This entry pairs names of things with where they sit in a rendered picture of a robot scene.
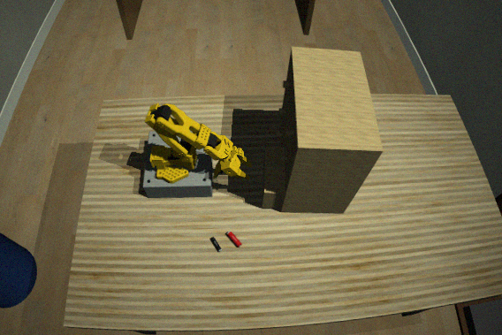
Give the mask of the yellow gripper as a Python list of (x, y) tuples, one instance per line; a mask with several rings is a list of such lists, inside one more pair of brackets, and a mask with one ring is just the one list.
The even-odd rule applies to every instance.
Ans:
[[(250, 179), (250, 177), (240, 169), (240, 163), (243, 163), (247, 167), (252, 167), (252, 164), (244, 156), (244, 151), (241, 148), (237, 148), (236, 146), (232, 146), (232, 148), (233, 150), (226, 159), (219, 159), (215, 168), (213, 179), (217, 178), (219, 173), (223, 172), (231, 177)], [(218, 166), (219, 168), (217, 168)]]

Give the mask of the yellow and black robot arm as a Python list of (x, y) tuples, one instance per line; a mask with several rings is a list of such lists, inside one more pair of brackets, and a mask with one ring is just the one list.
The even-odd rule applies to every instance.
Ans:
[[(171, 114), (175, 119), (170, 117)], [(233, 150), (233, 143), (226, 136), (211, 132), (211, 129), (192, 120), (174, 104), (160, 106), (157, 103), (150, 106), (145, 123), (170, 146), (154, 146), (151, 159), (157, 168), (157, 179), (164, 179), (170, 184), (188, 177), (188, 170), (180, 166), (194, 169), (196, 149), (204, 148), (203, 151), (214, 160), (226, 159)], [(176, 135), (181, 138), (180, 142)]]

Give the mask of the red aa battery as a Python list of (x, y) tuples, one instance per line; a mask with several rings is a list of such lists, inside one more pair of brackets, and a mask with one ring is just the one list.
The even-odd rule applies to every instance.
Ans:
[(236, 236), (231, 231), (229, 231), (227, 235), (237, 247), (240, 247), (242, 245), (241, 242), (236, 238)]

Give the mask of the black aa battery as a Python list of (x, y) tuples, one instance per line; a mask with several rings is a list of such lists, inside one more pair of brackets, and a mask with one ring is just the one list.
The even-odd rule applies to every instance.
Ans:
[(218, 252), (221, 252), (222, 249), (221, 247), (218, 245), (216, 239), (214, 237), (211, 238), (212, 242), (214, 243), (215, 247), (217, 248)]

